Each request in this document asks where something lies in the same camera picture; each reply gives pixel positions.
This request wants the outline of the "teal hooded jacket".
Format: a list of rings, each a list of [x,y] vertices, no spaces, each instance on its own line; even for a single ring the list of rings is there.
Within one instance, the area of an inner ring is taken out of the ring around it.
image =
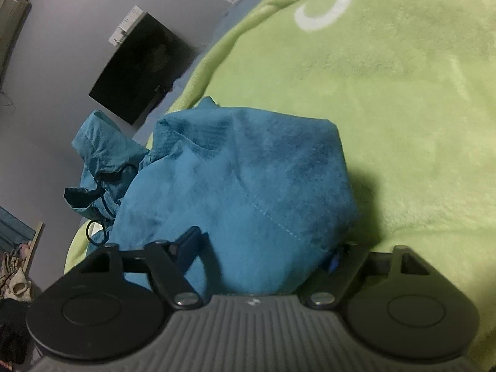
[[[205,97],[163,116],[150,148],[100,111],[72,145],[83,172],[64,198],[104,225],[92,242],[139,250],[198,227],[185,277],[202,296],[296,290],[358,217],[338,129],[325,119]]]

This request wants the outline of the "black clothing pile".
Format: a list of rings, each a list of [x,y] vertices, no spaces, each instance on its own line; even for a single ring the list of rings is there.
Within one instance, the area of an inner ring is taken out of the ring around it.
[[[29,304],[1,299],[1,361],[21,365],[26,358],[30,335],[26,324]]]

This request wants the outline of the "beige patterned cloth bundle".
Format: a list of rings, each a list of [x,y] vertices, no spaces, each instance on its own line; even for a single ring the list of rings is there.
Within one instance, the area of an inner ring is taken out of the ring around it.
[[[1,298],[23,303],[33,301],[32,281],[26,271],[30,246],[20,244],[14,250],[1,252]]]

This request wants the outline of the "wooden window sill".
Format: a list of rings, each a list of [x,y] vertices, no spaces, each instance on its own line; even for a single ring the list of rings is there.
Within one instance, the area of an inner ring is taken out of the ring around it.
[[[42,232],[44,231],[44,228],[45,228],[45,224],[43,222],[40,222],[37,226],[37,229],[35,231],[33,239],[29,243],[29,251],[27,252],[27,255],[26,255],[24,262],[23,262],[23,271],[24,271],[25,275],[27,275],[29,273],[29,268],[31,267],[34,253],[35,253],[35,250],[37,249],[39,239],[42,235]]]

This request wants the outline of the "teal window curtain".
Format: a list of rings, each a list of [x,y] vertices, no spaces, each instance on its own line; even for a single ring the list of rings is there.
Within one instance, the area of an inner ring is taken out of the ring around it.
[[[10,212],[0,207],[0,247],[2,252],[10,252],[20,244],[31,242],[36,235],[24,222],[14,217]]]

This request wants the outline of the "light green fleece blanket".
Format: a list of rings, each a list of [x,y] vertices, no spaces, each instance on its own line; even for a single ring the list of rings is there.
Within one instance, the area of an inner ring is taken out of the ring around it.
[[[171,110],[193,109],[225,60],[235,74],[249,53],[289,51],[285,81],[309,82],[305,103],[337,97],[364,122],[345,149],[358,217],[345,238],[386,250],[406,244],[476,305],[470,358],[495,364],[495,0],[262,0],[267,29],[233,31],[197,66]],[[70,247],[72,268],[101,244],[87,219]]]

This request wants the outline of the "black monitor screen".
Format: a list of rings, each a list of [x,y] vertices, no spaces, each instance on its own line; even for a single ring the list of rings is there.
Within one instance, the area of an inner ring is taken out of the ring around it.
[[[171,90],[195,57],[187,42],[144,14],[104,67],[89,97],[134,124]]]

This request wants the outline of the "blue bed sheet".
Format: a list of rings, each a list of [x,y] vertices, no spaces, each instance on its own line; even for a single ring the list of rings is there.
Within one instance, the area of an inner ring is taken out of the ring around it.
[[[152,145],[152,132],[156,122],[171,110],[174,103],[181,97],[197,66],[201,65],[203,57],[209,54],[215,45],[229,37],[233,31],[240,30],[240,35],[234,39],[234,44],[223,50],[229,58],[234,56],[232,50],[246,46],[246,33],[254,29],[266,30],[270,13],[267,8],[259,8],[262,0],[241,0],[229,8],[219,22],[214,36],[205,51],[199,54],[188,67],[184,75],[173,83],[170,92],[161,100],[144,120],[133,140],[143,146]],[[255,21],[246,25],[251,12],[260,11]],[[344,108],[344,102],[335,97],[328,103],[305,103],[306,96],[316,97],[317,91],[305,92],[309,82],[285,81],[282,79],[284,71],[289,70],[289,51],[280,48],[281,57],[270,58],[268,45],[274,45],[275,40],[270,34],[261,36],[262,46],[249,53],[238,68],[239,72],[227,74],[225,60],[215,65],[217,75],[211,79],[211,85],[198,94],[200,97],[210,95],[215,103],[222,108],[250,108],[273,111],[291,115],[314,116],[327,118],[340,126],[341,136],[345,139],[345,149],[356,149],[366,135],[361,130],[364,122],[357,117],[352,108]]]

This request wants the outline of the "white wall power strip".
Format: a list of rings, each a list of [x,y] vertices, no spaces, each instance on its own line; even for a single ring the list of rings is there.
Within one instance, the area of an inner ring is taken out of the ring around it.
[[[120,22],[118,27],[113,31],[112,35],[108,39],[108,42],[112,46],[119,46],[125,38],[129,35],[132,29],[138,24],[138,22],[143,18],[144,11],[138,6],[134,6],[124,19]]]

